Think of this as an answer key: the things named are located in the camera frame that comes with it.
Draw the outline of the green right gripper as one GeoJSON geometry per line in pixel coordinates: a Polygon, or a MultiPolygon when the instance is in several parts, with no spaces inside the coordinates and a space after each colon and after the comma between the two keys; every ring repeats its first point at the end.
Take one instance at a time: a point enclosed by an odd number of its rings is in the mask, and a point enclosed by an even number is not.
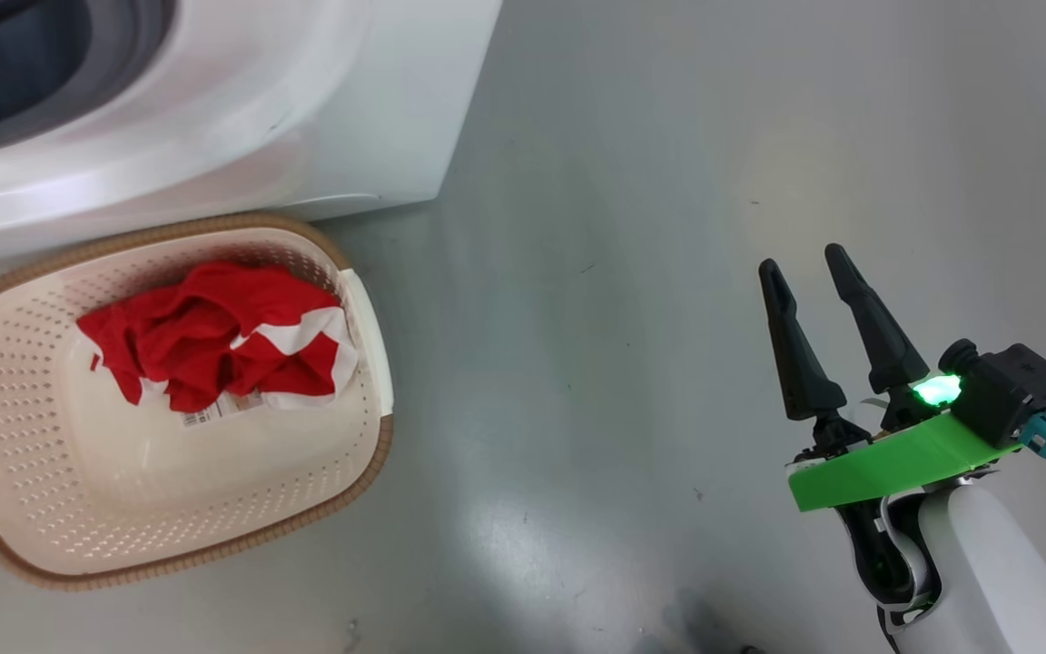
{"type": "Polygon", "coordinates": [[[931,418],[931,405],[913,389],[929,365],[846,249],[829,243],[824,256],[863,341],[869,385],[888,398],[881,426],[891,434],[872,439],[840,414],[845,393],[811,348],[780,266],[763,260],[758,278],[784,414],[814,419],[814,449],[788,467],[797,509],[837,514],[884,628],[1020,628],[1022,529],[974,479],[1020,450],[1022,418],[1006,423],[994,444],[968,420],[931,418]]]}

